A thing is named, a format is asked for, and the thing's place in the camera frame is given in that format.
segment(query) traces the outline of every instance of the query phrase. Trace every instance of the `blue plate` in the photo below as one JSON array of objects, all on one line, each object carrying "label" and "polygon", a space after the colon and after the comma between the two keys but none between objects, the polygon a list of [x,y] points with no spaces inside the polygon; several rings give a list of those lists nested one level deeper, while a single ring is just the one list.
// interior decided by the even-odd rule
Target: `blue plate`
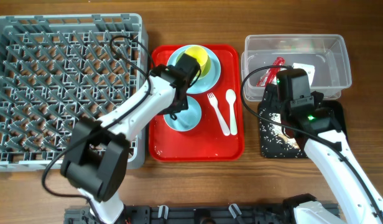
[{"label": "blue plate", "polygon": [[175,131],[189,131],[197,126],[201,120],[201,107],[191,96],[187,96],[189,109],[175,113],[178,119],[173,120],[169,114],[164,115],[167,125]]},{"label": "blue plate", "polygon": [[[176,50],[171,57],[168,59],[168,65],[175,65],[177,62],[178,56],[186,51],[187,48],[194,46],[194,45],[186,45],[178,50]],[[210,90],[212,87],[215,86],[215,84],[218,82],[219,77],[221,76],[221,64],[219,62],[218,57],[212,52],[212,50],[202,46],[208,53],[208,56],[211,59],[211,68],[208,71],[208,73],[204,76],[204,78],[199,79],[192,87],[190,87],[187,90],[188,94],[199,94],[204,93],[208,90]]]}]

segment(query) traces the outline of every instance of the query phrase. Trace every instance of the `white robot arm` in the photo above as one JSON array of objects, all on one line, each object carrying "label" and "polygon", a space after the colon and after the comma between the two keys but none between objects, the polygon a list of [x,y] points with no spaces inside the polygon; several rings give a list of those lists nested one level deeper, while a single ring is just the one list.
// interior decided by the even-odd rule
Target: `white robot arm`
[{"label": "white robot arm", "polygon": [[[90,199],[90,205],[97,214],[94,214],[93,209],[91,213],[100,222],[125,223],[124,204],[116,191],[126,173],[130,142],[155,115],[187,110],[186,91],[199,71],[201,73],[196,59],[183,54],[175,66],[159,65],[154,68],[148,77],[149,82],[146,81],[114,111],[97,121],[81,118],[76,123],[70,145],[97,131],[102,134],[69,151],[60,172],[72,186]],[[122,118],[130,108],[138,104],[137,108]],[[92,152],[90,144],[106,146],[104,156]]]},{"label": "white robot arm", "polygon": [[[282,124],[315,163],[333,191],[348,223],[383,223],[383,198],[353,156],[333,110],[322,108],[322,93],[310,93],[302,69],[277,73]],[[294,206],[295,223],[343,223],[319,202]]]},{"label": "white robot arm", "polygon": [[[383,198],[371,184],[351,152],[345,134],[336,130],[318,134],[332,143],[342,143],[342,155],[348,159],[363,179],[376,204],[383,213]],[[382,223],[371,201],[351,169],[340,161],[329,147],[309,139],[305,145],[307,156],[316,164],[334,193],[347,223]],[[325,210],[319,202],[305,202],[294,208],[297,223],[344,223]]]}]

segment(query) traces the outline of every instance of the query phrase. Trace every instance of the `white fork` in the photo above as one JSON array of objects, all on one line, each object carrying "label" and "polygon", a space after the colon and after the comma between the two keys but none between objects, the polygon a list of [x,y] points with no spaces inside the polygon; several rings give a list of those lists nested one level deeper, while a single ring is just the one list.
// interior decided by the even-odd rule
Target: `white fork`
[{"label": "white fork", "polygon": [[228,125],[223,119],[223,116],[221,112],[218,109],[218,100],[216,99],[215,95],[213,93],[207,94],[208,100],[210,101],[211,106],[215,109],[216,116],[218,117],[219,124],[221,125],[222,132],[225,136],[230,135],[230,130]]}]

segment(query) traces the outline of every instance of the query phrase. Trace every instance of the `plastic rack grid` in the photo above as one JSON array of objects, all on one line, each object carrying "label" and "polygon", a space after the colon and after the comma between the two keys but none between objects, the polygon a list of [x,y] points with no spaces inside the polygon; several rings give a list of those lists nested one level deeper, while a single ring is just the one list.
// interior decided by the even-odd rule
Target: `plastic rack grid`
[{"label": "plastic rack grid", "polygon": [[[66,148],[79,117],[97,119],[139,89],[143,76],[109,49],[115,35],[147,46],[138,14],[0,17],[0,171],[44,169]],[[136,43],[116,39],[114,48],[147,70]],[[131,146],[128,168],[137,169],[145,130]]]}]

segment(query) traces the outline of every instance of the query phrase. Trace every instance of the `white spoon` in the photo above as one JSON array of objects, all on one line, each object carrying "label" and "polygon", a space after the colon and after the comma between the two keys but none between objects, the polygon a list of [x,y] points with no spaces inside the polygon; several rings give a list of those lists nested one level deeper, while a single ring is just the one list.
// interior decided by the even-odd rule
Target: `white spoon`
[{"label": "white spoon", "polygon": [[234,115],[234,102],[236,101],[236,93],[232,89],[226,91],[226,101],[229,103],[230,111],[230,133],[237,135],[236,116]]}]

